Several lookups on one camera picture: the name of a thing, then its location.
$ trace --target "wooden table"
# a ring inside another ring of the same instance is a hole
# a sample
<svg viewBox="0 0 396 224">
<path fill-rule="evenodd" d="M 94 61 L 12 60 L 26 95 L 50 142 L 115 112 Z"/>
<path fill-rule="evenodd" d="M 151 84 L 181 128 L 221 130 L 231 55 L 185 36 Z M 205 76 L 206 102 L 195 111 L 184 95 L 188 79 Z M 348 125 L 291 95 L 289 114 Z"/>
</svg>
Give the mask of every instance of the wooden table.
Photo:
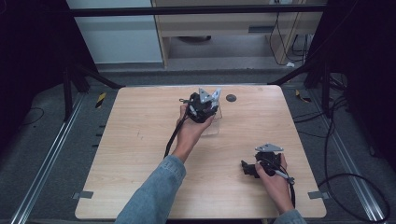
<svg viewBox="0 0 396 224">
<path fill-rule="evenodd" d="M 94 158 L 76 216 L 113 219 L 163 159 L 175 129 L 180 98 L 203 87 L 135 87 L 119 91 Z M 283 147 L 288 172 L 295 178 L 297 209 L 303 217 L 324 217 L 303 146 L 278 86 L 221 86 L 219 133 L 202 136 L 186 161 L 187 175 L 169 218 L 277 217 L 260 179 L 244 175 L 241 160 L 255 162 L 255 147 Z M 236 96 L 228 102 L 226 96 Z"/>
</svg>

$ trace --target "denim jacket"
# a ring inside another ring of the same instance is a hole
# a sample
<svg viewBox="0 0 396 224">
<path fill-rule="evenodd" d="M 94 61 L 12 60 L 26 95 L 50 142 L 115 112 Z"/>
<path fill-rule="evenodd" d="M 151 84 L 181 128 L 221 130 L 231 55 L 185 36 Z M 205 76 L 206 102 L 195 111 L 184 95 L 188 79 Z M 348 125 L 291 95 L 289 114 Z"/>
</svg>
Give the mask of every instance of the denim jacket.
<svg viewBox="0 0 396 224">
<path fill-rule="evenodd" d="M 180 187 L 186 168 L 173 155 L 167 156 L 148 177 L 117 216 L 115 223 L 165 223 Z M 305 223 L 297 210 L 276 219 L 275 224 Z"/>
</svg>

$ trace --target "clear plastic object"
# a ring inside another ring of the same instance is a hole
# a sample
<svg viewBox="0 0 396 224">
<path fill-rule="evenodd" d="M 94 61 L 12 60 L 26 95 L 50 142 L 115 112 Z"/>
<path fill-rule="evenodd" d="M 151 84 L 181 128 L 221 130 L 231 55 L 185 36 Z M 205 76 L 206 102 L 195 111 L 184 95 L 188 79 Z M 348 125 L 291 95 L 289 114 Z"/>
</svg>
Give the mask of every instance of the clear plastic object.
<svg viewBox="0 0 396 224">
<path fill-rule="evenodd" d="M 201 134 L 201 136 L 218 134 L 219 130 L 220 130 L 221 119 L 222 119 L 221 107 L 219 105 L 218 111 L 216 112 L 216 115 L 212 121 L 212 124 L 204 130 L 204 132 Z"/>
</svg>

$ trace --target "white cabinet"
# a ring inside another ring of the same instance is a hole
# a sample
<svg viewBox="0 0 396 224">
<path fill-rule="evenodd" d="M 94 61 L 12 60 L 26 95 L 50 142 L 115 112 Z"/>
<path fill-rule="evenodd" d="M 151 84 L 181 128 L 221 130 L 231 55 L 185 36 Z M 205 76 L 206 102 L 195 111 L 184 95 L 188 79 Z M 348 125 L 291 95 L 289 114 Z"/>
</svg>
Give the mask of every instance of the white cabinet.
<svg viewBox="0 0 396 224">
<path fill-rule="evenodd" d="M 70 8 L 151 7 L 150 0 L 67 0 Z M 162 63 L 153 16 L 76 17 L 94 62 Z"/>
</svg>

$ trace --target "metal rail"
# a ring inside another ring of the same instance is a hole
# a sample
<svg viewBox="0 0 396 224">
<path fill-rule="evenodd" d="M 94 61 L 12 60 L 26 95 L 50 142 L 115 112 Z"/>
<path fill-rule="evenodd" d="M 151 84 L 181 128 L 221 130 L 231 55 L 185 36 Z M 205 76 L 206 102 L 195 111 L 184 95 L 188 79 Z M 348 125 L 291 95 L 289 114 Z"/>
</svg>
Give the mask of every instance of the metal rail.
<svg viewBox="0 0 396 224">
<path fill-rule="evenodd" d="M 198 6 L 198 7 L 123 7 L 45 10 L 48 14 L 73 17 L 147 16 L 183 14 L 320 12 L 330 8 L 326 4 L 312 5 L 251 5 L 251 6 Z"/>
<path fill-rule="evenodd" d="M 40 167 L 37 175 L 35 176 L 35 180 L 33 181 L 31 187 L 29 188 L 28 192 L 26 193 L 23 201 L 21 202 L 18 210 L 15 212 L 14 216 L 11 219 L 12 224 L 22 224 L 25 223 L 27 218 L 29 217 L 33 207 L 35 206 L 35 201 L 37 201 L 38 195 L 40 194 L 41 190 L 43 189 L 47 178 L 50 174 L 50 171 L 53 167 L 53 164 L 56 162 L 56 159 L 61 151 L 64 141 L 69 134 L 73 123 L 76 120 L 78 111 L 80 110 L 81 103 L 84 99 L 84 93 L 79 93 L 78 98 L 75 102 L 73 113 L 71 114 L 69 120 L 64 122 L 61 127 L 61 130 L 58 132 L 49 153 L 47 154 L 46 159 L 44 159 L 43 164 Z"/>
<path fill-rule="evenodd" d="M 321 111 L 318 93 L 315 91 L 309 91 L 309 92 L 318 110 Z M 322 115 L 322 121 L 326 128 L 330 128 L 330 121 L 325 115 Z M 334 130 L 334 133 L 331 136 L 331 140 L 338 154 L 338 157 L 340 158 L 340 161 L 344 166 L 344 169 L 348 173 L 361 175 L 361 171 L 359 170 L 355 162 L 352 160 L 352 157 L 349 155 L 347 148 L 344 145 L 343 140 L 341 136 L 338 134 L 337 130 Z M 375 196 L 371 192 L 367 183 L 364 182 L 363 180 L 353 177 L 350 177 L 349 179 L 356 194 L 358 195 L 361 201 L 361 205 L 363 206 L 363 209 L 366 212 L 367 217 L 370 218 L 370 220 L 372 221 L 383 219 L 385 216 L 382 213 L 382 210 L 378 205 L 378 202 L 376 201 Z"/>
</svg>

